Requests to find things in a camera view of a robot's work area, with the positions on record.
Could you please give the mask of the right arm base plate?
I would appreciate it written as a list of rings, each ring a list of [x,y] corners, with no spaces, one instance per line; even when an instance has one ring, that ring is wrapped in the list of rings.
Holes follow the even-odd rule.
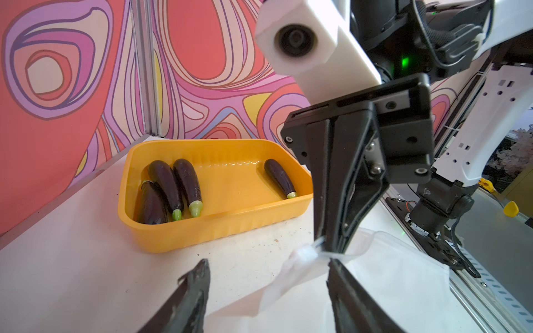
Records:
[[[454,271],[465,270],[473,278],[482,277],[471,261],[461,251],[456,251],[457,237],[445,236],[441,232],[430,234],[411,222],[410,213],[414,209],[414,201],[387,197],[385,203],[430,257]]]

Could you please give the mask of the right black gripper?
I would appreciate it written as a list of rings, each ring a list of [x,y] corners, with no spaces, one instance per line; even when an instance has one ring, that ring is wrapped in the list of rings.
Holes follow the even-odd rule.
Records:
[[[281,133],[312,175],[315,239],[344,253],[389,183],[431,179],[429,78],[413,74],[294,111]]]

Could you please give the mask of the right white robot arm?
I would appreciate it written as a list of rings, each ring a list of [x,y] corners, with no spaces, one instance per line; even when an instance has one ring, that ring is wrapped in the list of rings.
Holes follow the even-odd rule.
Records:
[[[531,1],[268,1],[255,37],[309,101],[281,138],[333,253],[392,184],[418,185],[412,219],[435,237],[532,102]]]

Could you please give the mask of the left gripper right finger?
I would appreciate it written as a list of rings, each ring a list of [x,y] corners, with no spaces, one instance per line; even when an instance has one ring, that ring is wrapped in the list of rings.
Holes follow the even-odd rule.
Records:
[[[327,279],[337,332],[402,332],[338,259],[331,259]]]

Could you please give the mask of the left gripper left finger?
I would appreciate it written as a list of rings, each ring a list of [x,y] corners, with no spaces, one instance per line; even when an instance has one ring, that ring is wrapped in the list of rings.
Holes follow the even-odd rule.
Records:
[[[201,259],[178,279],[178,288],[140,332],[202,332],[210,290],[210,265]]]

